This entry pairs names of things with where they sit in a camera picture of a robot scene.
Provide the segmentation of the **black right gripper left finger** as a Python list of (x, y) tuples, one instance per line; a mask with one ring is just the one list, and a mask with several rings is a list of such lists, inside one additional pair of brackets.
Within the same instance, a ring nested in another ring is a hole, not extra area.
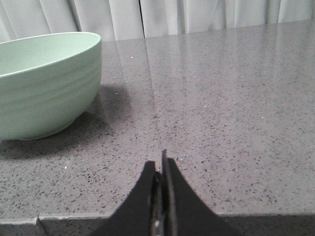
[(103, 225), (97, 228), (94, 236), (149, 236), (151, 234), (151, 206), (155, 162), (148, 161), (136, 185), (126, 200)]

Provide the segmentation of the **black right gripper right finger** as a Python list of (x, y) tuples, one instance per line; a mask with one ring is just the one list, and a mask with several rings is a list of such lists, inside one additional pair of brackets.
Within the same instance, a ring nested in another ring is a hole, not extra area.
[(162, 151), (172, 236), (239, 236), (240, 233), (211, 211), (193, 191), (176, 162)]

